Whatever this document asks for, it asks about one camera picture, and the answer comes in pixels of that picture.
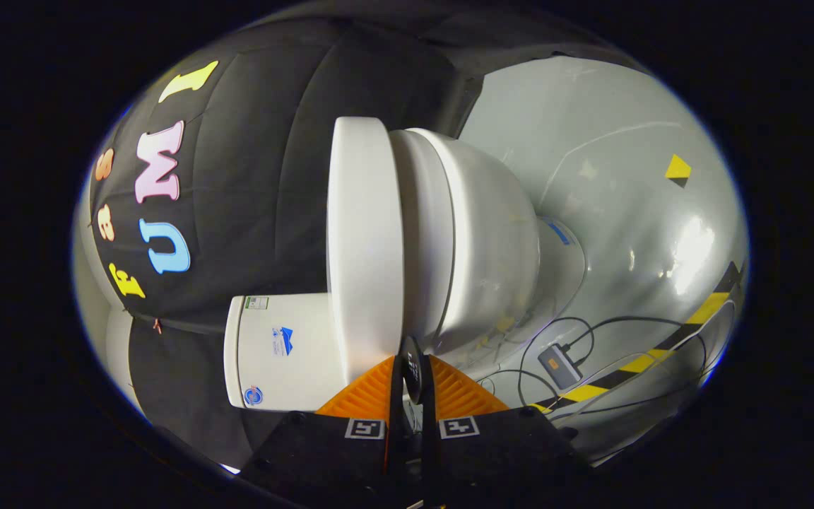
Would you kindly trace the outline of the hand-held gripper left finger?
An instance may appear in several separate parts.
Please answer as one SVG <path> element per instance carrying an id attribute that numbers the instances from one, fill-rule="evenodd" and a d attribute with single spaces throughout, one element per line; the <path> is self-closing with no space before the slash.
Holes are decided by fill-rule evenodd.
<path id="1" fill-rule="evenodd" d="M 403 374 L 385 358 L 317 411 L 281 419 L 240 477 L 307 508 L 403 508 Z"/>

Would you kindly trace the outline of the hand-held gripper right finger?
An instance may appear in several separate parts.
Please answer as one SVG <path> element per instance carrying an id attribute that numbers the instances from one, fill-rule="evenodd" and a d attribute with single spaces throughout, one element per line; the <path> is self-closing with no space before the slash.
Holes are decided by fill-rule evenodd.
<path id="1" fill-rule="evenodd" d="M 425 508 L 559 508 L 592 470 L 537 408 L 507 408 L 460 370 L 421 361 Z"/>

